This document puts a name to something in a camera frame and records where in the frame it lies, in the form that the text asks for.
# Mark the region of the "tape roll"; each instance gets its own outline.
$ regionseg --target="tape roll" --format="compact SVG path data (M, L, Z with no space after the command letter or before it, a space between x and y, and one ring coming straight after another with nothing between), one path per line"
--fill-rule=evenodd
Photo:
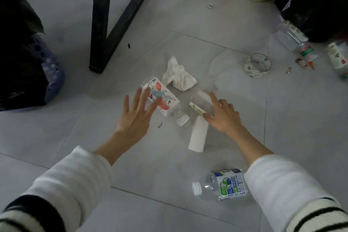
M244 64L244 71L253 78L260 78L272 69L272 63L266 55L255 53Z

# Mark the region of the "crumpled tissue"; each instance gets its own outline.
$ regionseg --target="crumpled tissue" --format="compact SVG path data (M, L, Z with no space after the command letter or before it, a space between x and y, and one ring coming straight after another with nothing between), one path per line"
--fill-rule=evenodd
M174 56L169 60L168 69L162 77L162 83L164 85L167 86L170 82L173 82L173 86L182 92L198 83L196 78L185 71L182 65L178 64Z

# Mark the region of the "white bottle cap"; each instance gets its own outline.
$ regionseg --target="white bottle cap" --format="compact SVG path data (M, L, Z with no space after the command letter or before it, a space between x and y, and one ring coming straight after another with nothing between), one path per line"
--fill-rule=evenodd
M185 124L188 120L190 119L190 117L186 114L183 114L178 120L177 120L177 124L179 126L182 126L183 124Z
M202 187L200 183L192 183L192 190L194 192L194 195L201 195L202 194Z

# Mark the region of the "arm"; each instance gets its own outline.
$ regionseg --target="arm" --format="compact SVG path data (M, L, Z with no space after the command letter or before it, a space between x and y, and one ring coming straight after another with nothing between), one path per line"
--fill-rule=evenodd
M204 114L215 129L226 133L241 150L249 169L249 190L276 232L332 231L348 227L348 215L335 199L300 165L273 154L242 125L239 113L224 99L210 94L215 114Z
M83 225L113 183L111 166L146 134L161 98L145 110L150 89L141 88L124 112L116 132L93 153L76 147L0 215L1 232L74 232Z

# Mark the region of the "paper towel roll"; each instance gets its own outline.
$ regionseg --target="paper towel roll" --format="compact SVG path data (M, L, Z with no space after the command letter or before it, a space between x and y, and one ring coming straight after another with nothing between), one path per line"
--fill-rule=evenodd
M205 138L207 136L209 123L202 116L194 121L192 135L189 142L189 150L203 152Z

